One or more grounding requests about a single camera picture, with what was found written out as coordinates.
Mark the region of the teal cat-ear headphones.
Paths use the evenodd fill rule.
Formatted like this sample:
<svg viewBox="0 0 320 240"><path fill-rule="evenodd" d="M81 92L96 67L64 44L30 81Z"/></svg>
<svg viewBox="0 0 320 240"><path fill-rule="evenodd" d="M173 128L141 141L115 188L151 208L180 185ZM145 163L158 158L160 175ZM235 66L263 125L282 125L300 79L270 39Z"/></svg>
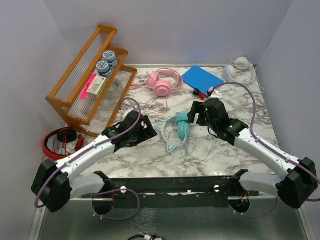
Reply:
<svg viewBox="0 0 320 240"><path fill-rule="evenodd" d="M180 143L173 143L170 142L169 138L167 137L166 128L169 124L175 123L177 126L177 137L180 140ZM197 149L198 142L197 139L191 136L191 124L189 123L188 113L187 112L178 112L176 115L166 119L163 123L157 124L155 128L161 133L162 139L166 143L166 151L171 153L173 150L179 148L181 157L188 163L193 164L200 164L203 163L211 154L213 147L214 147L214 140L212 139L211 148L204 159L195 160L190 159L190 157L195 150ZM189 140L193 140L194 148L191 152L188 152L188 143Z"/></svg>

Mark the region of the pink cat-ear headphones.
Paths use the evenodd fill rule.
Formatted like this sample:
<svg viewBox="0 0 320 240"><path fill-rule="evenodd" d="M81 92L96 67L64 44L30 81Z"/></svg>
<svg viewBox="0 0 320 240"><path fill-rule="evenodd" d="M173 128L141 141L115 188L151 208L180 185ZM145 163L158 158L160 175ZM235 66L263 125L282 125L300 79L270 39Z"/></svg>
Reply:
<svg viewBox="0 0 320 240"><path fill-rule="evenodd" d="M152 114L167 112L167 97L173 93L176 93L183 87L184 80L182 76L177 71L170 68L159 68L151 73L146 72L146 74L148 76L148 79L146 81L141 80L139 83L132 84L130 86L131 90L138 90L143 86L146 86L148 89L152 90L157 97L165 99L165 110L154 111L152 112ZM175 81L175 84L171 84L168 80L160 79L160 76L172 78Z"/></svg>

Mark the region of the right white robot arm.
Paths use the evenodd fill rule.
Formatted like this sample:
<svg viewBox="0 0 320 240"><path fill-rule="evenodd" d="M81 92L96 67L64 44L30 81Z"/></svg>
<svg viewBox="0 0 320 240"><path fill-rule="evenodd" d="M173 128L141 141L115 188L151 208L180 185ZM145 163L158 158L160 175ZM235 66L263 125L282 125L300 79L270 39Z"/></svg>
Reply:
<svg viewBox="0 0 320 240"><path fill-rule="evenodd" d="M218 98L194 101L187 116L189 123L208 127L218 139L251 154L274 172L268 175L241 170L229 184L234 195L246 191L268 193L299 209L318 188L316 165L311 159L299 159L268 143L241 120L230 118Z"/></svg>

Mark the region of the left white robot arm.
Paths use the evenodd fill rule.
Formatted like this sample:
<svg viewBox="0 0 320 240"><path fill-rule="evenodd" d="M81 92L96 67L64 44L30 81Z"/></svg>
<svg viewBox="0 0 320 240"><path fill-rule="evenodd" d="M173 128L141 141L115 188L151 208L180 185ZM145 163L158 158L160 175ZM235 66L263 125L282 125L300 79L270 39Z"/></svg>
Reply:
<svg viewBox="0 0 320 240"><path fill-rule="evenodd" d="M54 213L69 200L88 194L103 198L111 190L102 173L80 179L80 174L97 161L113 155L122 148L132 148L157 136L149 117L130 111L122 122L107 127L95 140L56 162L48 159L37 170L31 191L36 195L35 207L46 207Z"/></svg>

